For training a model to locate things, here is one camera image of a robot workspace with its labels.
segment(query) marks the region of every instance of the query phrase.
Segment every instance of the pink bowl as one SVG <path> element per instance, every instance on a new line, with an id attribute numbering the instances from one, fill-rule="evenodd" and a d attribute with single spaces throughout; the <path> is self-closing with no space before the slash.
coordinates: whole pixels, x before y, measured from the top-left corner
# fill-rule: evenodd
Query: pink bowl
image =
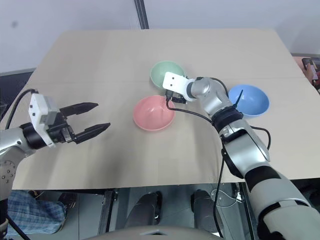
<path id="1" fill-rule="evenodd" d="M 175 105 L 169 101 L 169 107 Z M 169 110 L 166 106 L 164 96 L 148 96 L 141 99 L 133 110 L 133 120 L 139 128 L 146 131 L 158 131 L 171 124 L 175 117 L 175 111 Z"/>

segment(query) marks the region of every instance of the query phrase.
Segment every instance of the white wall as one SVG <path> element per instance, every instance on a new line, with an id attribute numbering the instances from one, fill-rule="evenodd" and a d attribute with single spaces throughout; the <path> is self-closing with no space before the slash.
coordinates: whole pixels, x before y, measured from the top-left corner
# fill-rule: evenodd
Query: white wall
<path id="1" fill-rule="evenodd" d="M 320 54 L 320 0 L 144 0 L 151 29 L 273 28 L 291 53 Z"/>
<path id="2" fill-rule="evenodd" d="M 36 68 L 68 30 L 140 29 L 134 0 L 0 0 L 0 73 Z"/>

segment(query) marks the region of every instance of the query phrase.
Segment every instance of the table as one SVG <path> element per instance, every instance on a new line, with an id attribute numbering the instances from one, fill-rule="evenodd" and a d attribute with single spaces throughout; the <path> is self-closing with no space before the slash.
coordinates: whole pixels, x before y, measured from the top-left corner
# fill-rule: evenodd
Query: table
<path id="1" fill-rule="evenodd" d="M 153 133 L 133 122 L 140 99 L 164 93 L 149 80 L 150 69 L 161 60 L 179 63 L 189 77 L 220 78 L 228 88 L 252 84 L 263 89 L 270 108 L 248 121 L 270 131 L 272 166 L 290 179 L 319 177 L 320 129 L 305 126 L 320 123 L 320 98 L 274 31 L 75 31 L 56 41 L 25 89 L 37 88 L 60 107 L 99 103 L 68 118 L 75 132 L 106 122 L 111 127 L 80 145 L 39 150 L 21 162 L 13 187 L 106 189 L 217 182 L 221 143 L 203 119 L 177 112 L 167 129 Z M 25 99 L 12 127 L 28 121 L 28 105 Z M 177 107 L 203 113 L 198 102 Z M 267 142 L 263 132 L 258 135 Z M 223 182 L 239 180 L 225 167 Z"/>

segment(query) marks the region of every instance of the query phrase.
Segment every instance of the bowl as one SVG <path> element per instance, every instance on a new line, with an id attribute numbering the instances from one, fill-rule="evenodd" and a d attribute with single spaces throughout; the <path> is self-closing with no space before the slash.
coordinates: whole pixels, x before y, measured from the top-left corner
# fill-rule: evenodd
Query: bowl
<path id="1" fill-rule="evenodd" d="M 229 99 L 235 104 L 241 90 L 240 101 L 237 110 L 248 117 L 257 117 L 264 114 L 270 105 L 268 96 L 258 87 L 246 84 L 240 84 L 230 89 Z"/>
<path id="2" fill-rule="evenodd" d="M 166 72 L 186 76 L 185 71 L 177 63 L 173 61 L 160 61 L 156 63 L 150 71 L 150 78 L 154 85 L 160 89 L 164 89 L 162 84 L 165 79 Z"/>
<path id="3" fill-rule="evenodd" d="M 175 117 L 175 111 L 169 110 L 166 106 L 164 96 L 148 96 L 141 99 L 133 110 L 133 121 L 135 124 L 146 131 L 159 131 L 171 124 Z"/>

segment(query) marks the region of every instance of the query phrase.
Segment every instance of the green bowl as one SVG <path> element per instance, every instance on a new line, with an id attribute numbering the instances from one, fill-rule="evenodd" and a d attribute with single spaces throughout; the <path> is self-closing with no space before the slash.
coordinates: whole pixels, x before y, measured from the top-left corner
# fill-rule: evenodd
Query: green bowl
<path id="1" fill-rule="evenodd" d="M 166 72 L 178 74 L 180 76 L 186 76 L 185 71 L 181 66 L 173 61 L 160 61 L 156 63 L 150 71 L 150 78 L 154 85 L 160 89 L 164 89 L 162 84 L 165 79 Z"/>

